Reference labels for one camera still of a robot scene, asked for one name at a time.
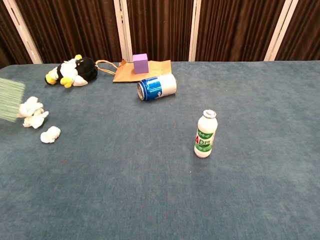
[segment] gray-blue carpet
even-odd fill
[[[320,61],[173,62],[176,94],[149,102],[102,71],[47,85],[55,66],[0,70],[49,111],[39,129],[0,120],[1,240],[320,239]]]

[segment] white bottle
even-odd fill
[[[198,121],[194,152],[199,158],[206,158],[211,154],[218,127],[216,115],[213,110],[204,110],[203,116]]]

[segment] bottle cap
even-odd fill
[[[217,113],[213,110],[208,109],[203,111],[203,116],[208,119],[214,119],[217,116]]]

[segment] purple block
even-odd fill
[[[133,55],[133,66],[136,74],[145,74],[149,72],[148,56],[146,53]]]

